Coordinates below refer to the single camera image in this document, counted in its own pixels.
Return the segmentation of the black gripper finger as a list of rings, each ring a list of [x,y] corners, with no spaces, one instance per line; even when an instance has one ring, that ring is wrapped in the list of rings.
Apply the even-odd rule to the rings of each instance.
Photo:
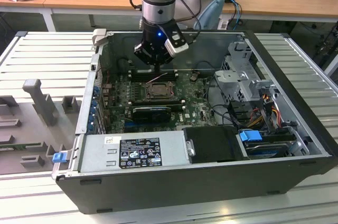
[[[158,72],[157,56],[149,43],[140,43],[134,46],[134,55],[142,60],[146,65],[152,66],[154,72]]]
[[[168,64],[173,60],[173,57],[167,50],[159,50],[157,54],[157,71],[161,70],[161,66]]]

